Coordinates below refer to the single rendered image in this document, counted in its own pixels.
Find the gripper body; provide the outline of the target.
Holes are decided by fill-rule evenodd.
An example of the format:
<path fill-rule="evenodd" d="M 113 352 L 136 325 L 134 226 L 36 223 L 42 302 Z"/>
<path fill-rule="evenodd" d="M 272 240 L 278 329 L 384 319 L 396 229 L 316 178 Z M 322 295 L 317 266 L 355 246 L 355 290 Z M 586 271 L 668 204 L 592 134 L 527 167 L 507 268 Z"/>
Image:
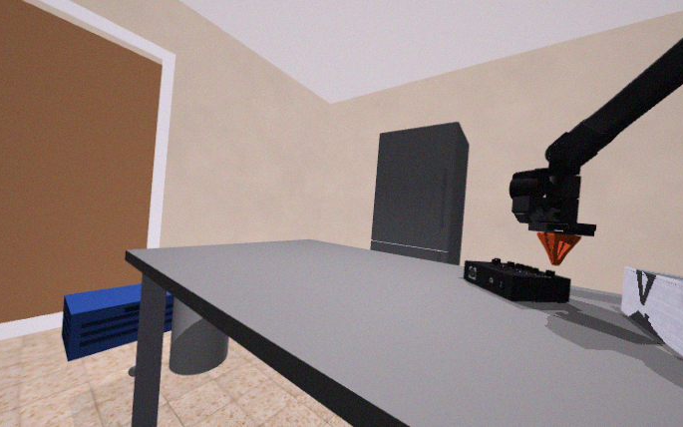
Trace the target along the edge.
<path fill-rule="evenodd" d="M 577 200 L 577 199 L 571 199 L 571 200 Z M 528 224 L 528 230 L 543 231 L 543 232 L 549 232 L 549 233 L 594 236 L 594 232 L 596 231 L 596 224 L 578 223 L 577 222 L 578 205 L 579 205 L 579 200 L 577 200 L 577 203 L 576 203 L 575 222 L 536 220 L 536 221 L 530 222 Z M 565 226 L 566 228 L 563 228 L 561 226 Z M 558 230 L 563 230 L 563 231 L 558 231 Z"/>

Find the black lighting desk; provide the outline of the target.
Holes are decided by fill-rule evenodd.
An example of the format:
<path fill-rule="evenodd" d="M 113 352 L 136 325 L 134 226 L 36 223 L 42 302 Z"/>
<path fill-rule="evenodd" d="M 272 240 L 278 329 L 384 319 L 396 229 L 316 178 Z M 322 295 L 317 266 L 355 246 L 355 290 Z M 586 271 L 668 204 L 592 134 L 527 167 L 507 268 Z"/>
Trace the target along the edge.
<path fill-rule="evenodd" d="M 465 260 L 464 279 L 508 300 L 569 302 L 570 278 L 500 258 Z"/>

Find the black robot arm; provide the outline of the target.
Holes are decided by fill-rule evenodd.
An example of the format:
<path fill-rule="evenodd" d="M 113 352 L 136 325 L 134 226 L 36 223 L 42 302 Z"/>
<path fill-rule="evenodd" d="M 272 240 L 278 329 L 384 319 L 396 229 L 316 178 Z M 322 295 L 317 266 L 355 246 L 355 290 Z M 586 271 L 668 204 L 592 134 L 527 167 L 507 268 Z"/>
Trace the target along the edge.
<path fill-rule="evenodd" d="M 517 221 L 575 222 L 577 200 L 570 199 L 579 199 L 581 176 L 576 175 L 580 167 L 682 85 L 683 38 L 595 113 L 555 140 L 545 151 L 548 168 L 512 175 L 510 196 Z"/>

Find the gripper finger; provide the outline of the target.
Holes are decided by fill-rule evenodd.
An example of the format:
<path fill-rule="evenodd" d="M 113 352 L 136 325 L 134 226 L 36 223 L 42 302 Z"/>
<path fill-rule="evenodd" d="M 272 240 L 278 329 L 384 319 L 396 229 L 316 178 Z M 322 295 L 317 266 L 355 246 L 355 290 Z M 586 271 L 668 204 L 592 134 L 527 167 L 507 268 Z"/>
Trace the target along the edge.
<path fill-rule="evenodd" d="M 551 255 L 551 260 L 553 265 L 560 265 L 566 255 L 572 250 L 572 248 L 581 240 L 580 235 L 572 234 L 560 234 L 560 233 L 547 233 L 547 239 L 549 244 L 549 250 Z M 558 245 L 561 240 L 566 240 L 566 243 L 557 255 Z"/>
<path fill-rule="evenodd" d="M 537 233 L 537 236 L 538 236 L 539 240 L 541 241 L 543 247 L 545 248 L 545 250 L 546 250 L 546 252 L 547 252 L 547 255 L 548 255 L 548 257 L 549 257 L 549 260 L 550 260 L 550 262 L 551 262 L 551 264 L 552 264 L 551 255 L 550 255 L 550 250 L 549 250 L 549 244 L 548 244 L 548 239 L 547 239 L 547 232 L 538 232 L 538 233 Z M 562 249 L 563 249 L 565 243 L 566 243 L 566 240 L 561 240 L 561 241 L 559 242 L 557 255 L 560 254 L 560 252 L 562 251 Z M 553 264 L 552 264 L 552 265 L 553 265 Z"/>

